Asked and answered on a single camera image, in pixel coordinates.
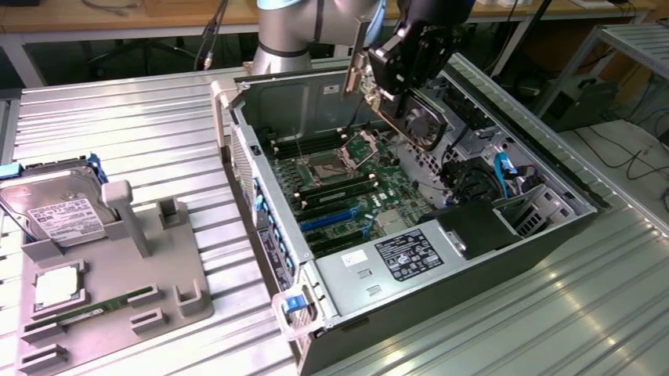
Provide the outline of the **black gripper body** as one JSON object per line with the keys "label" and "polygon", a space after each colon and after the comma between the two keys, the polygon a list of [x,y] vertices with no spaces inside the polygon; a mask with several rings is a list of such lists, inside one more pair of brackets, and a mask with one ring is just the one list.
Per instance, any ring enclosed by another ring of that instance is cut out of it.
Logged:
{"label": "black gripper body", "polygon": [[468,19],[473,0],[397,0],[396,6],[400,27],[409,27],[416,23],[452,27]]}

